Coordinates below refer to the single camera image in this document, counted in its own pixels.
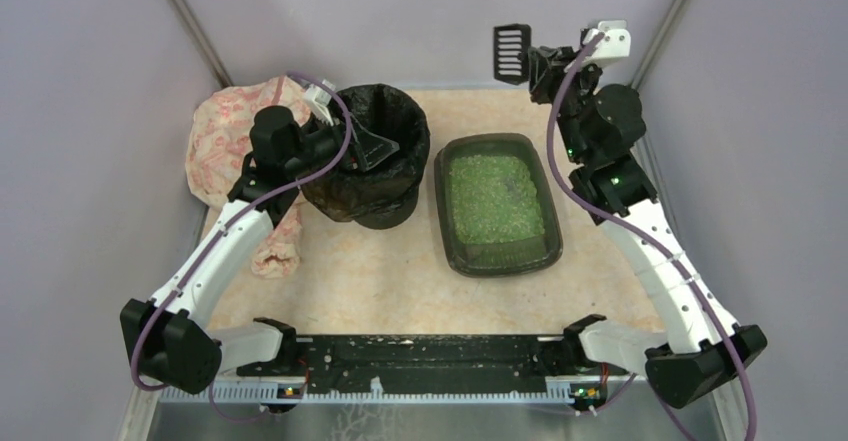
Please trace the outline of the black litter scoop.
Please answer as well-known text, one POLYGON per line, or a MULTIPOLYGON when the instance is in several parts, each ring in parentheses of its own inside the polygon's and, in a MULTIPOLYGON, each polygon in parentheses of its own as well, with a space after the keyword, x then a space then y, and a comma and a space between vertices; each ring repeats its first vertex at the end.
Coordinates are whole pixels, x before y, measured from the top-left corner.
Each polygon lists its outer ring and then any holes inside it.
POLYGON ((527 24, 513 23, 493 28, 493 77, 510 85, 520 85, 528 80, 528 50, 532 42, 532 28, 527 24))

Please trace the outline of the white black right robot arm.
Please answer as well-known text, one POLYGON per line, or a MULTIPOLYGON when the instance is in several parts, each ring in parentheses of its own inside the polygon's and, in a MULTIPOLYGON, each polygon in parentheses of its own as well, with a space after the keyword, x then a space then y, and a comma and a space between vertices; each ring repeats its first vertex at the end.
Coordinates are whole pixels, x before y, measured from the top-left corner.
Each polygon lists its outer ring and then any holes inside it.
POLYGON ((721 306, 672 232, 631 151, 646 131, 638 92, 600 86, 601 68, 586 50, 531 47, 519 62, 533 102, 551 108, 548 140, 561 139, 576 165, 558 184, 623 253, 663 323, 662 331, 647 332, 586 316, 564 331, 569 358, 642 375, 674 408, 734 380, 752 404, 747 370, 766 348, 766 336, 721 306))

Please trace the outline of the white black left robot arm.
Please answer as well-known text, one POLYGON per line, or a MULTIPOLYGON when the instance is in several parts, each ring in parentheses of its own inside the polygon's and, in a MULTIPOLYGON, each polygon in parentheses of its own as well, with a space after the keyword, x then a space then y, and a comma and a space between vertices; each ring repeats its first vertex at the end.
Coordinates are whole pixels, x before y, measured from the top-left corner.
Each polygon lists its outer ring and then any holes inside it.
POLYGON ((129 300, 120 323, 133 382, 142 390, 209 388, 218 373, 275 359, 285 330, 256 321, 215 338, 206 327, 229 284, 290 211, 303 185, 336 166, 367 172, 400 149, 363 127, 347 108, 305 131, 283 106, 259 110, 252 149, 213 229, 185 264, 148 300, 129 300))

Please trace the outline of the black bag lined bin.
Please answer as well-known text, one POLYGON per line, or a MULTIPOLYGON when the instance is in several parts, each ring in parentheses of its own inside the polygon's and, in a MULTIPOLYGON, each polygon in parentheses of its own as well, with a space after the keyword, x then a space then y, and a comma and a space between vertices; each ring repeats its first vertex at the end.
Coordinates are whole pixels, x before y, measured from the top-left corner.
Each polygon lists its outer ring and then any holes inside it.
POLYGON ((418 203, 430 154, 427 116, 410 95, 386 84, 356 85, 337 94, 353 117, 353 140, 364 144, 373 134, 392 142, 394 151, 382 146, 371 152, 365 171, 339 163, 302 186, 301 192, 333 221, 355 222, 372 230, 396 227, 418 203))

